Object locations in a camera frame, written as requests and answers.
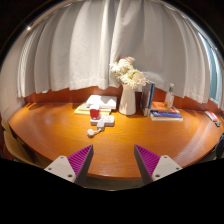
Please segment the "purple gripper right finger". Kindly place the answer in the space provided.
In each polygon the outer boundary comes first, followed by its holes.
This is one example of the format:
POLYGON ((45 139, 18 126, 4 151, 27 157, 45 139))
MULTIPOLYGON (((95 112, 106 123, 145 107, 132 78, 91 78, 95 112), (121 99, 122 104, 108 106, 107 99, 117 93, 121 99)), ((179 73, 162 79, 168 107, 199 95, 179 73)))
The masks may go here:
POLYGON ((137 144, 134 145, 134 156, 145 185, 182 169, 168 155, 158 156, 137 144))

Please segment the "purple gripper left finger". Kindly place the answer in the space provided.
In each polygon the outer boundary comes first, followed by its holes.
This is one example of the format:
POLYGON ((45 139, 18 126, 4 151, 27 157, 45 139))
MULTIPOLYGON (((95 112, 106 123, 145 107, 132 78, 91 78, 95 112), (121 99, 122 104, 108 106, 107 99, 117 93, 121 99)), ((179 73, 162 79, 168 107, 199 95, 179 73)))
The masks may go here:
POLYGON ((45 168, 45 171, 79 186, 84 186, 92 157, 93 146, 89 145, 74 152, 68 157, 59 156, 45 168))

